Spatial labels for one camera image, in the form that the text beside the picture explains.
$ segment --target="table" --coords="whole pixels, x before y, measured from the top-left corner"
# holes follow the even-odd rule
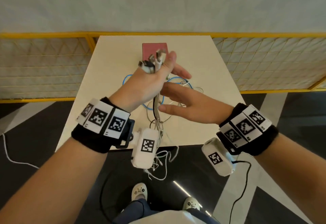
[[[142,59],[142,43],[159,42],[166,42],[169,51],[174,50],[177,53],[177,63],[192,74],[190,83],[193,87],[201,87],[204,94],[230,105],[244,103],[210,36],[101,36],[71,108],[57,149],[70,137],[71,131],[77,125],[75,120],[87,103],[92,98],[109,97],[119,89],[125,76],[136,70],[139,60]],[[152,112],[149,112],[149,115],[153,120]],[[168,117],[161,113],[161,120]],[[135,120],[133,131],[137,131],[140,127],[149,127],[150,122],[143,106],[134,110],[130,118]],[[216,136],[218,126],[195,123],[173,116],[164,123],[164,130],[173,144],[167,136],[163,136],[161,146],[194,145],[204,144]]]

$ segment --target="leg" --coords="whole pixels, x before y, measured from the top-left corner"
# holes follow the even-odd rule
[[[193,197],[186,198],[182,210],[188,211],[192,216],[198,218],[199,220],[207,224],[220,224],[217,220],[204,214],[203,212],[200,212],[199,209],[200,209],[199,203],[195,198]]]
[[[150,209],[147,203],[147,188],[144,183],[139,183],[134,186],[131,194],[132,202],[114,218],[113,223],[127,224],[143,217],[151,216],[159,211]]]

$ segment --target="blue pants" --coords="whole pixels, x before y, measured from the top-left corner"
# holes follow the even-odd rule
[[[207,224],[219,224],[212,217],[200,212],[197,209],[190,208],[187,211],[198,218],[199,220],[207,223]],[[114,218],[114,224],[128,224],[132,221],[138,220],[140,218],[144,218],[147,216],[151,216],[153,214],[157,214],[159,211],[154,211],[149,208],[147,201],[144,198],[139,200],[132,201],[123,212],[121,212],[116,218]]]

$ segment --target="white shoe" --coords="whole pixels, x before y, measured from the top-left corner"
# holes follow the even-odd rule
[[[136,184],[131,193],[131,200],[134,201],[136,196],[143,194],[145,197],[145,200],[147,201],[147,187],[144,183],[138,183]]]
[[[200,210],[199,202],[194,197],[187,197],[185,199],[185,202],[184,202],[184,205],[183,205],[182,210],[186,210],[186,209],[190,209],[190,208],[194,208],[194,209]]]

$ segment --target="yellow frame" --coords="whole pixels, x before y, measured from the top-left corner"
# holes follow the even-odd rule
[[[216,33],[216,32],[55,32],[55,33],[0,33],[0,38],[4,39],[36,39],[36,38],[81,38],[84,37],[91,52],[94,52],[96,43],[94,37],[101,35],[209,35],[210,37],[248,37],[248,38],[277,38],[277,37],[326,37],[326,33]],[[326,81],[326,76],[314,83],[308,89],[300,90],[246,90],[241,94],[260,93],[284,93],[284,92],[310,92],[326,91],[326,88],[318,88]],[[25,103],[25,102],[46,102],[46,101],[73,101],[69,98],[40,98],[40,99],[13,99],[0,100],[0,103]]]

